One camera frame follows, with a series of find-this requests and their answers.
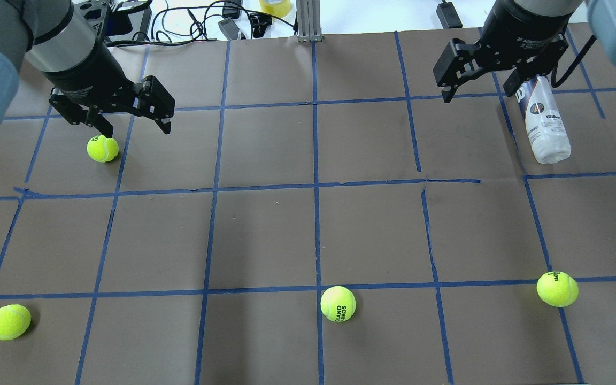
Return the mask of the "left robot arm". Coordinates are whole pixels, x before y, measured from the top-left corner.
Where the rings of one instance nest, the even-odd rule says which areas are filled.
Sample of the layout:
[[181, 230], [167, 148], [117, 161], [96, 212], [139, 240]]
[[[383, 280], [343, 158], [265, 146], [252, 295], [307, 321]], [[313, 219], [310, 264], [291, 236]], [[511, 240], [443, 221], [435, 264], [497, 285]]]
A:
[[171, 133], [175, 100], [155, 76], [131, 81], [93, 27], [71, 1], [0, 1], [0, 125], [19, 90], [26, 61], [51, 82], [49, 104], [71, 125], [93, 127], [107, 138], [105, 113], [153, 120]]

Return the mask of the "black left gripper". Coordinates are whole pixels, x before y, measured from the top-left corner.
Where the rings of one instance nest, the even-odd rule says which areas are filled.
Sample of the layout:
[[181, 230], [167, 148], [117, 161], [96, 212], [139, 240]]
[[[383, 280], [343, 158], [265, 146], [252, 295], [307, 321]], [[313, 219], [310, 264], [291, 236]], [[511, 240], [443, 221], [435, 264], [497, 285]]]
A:
[[153, 75], [134, 84], [107, 47], [94, 47], [80, 64], [45, 76], [54, 85], [49, 104], [71, 125], [84, 124], [113, 138], [113, 125], [103, 110], [150, 119], [164, 134], [171, 133], [175, 108], [171, 93]]

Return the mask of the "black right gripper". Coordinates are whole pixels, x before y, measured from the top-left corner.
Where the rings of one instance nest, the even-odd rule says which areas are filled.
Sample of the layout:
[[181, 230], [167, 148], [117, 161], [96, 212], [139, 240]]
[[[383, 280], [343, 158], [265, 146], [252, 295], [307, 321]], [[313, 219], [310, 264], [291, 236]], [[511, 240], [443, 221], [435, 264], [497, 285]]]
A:
[[567, 1], [496, 1], [477, 44], [451, 39], [444, 47], [433, 75], [450, 103], [460, 86], [489, 71], [513, 68], [503, 84], [513, 97], [526, 81], [550, 74], [568, 49], [561, 33], [569, 22]]

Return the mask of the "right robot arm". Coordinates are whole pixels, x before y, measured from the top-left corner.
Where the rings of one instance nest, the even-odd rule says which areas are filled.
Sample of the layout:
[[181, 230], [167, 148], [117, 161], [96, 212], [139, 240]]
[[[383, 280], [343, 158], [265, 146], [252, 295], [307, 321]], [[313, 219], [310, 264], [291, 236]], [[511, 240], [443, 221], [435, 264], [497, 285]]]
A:
[[[579, 1], [496, 1], [473, 44], [454, 38], [433, 68], [442, 98], [487, 73], [511, 71], [503, 85], [513, 96], [523, 83], [552, 72], [568, 43], [565, 28]], [[587, 1], [592, 36], [616, 66], [616, 1]]]

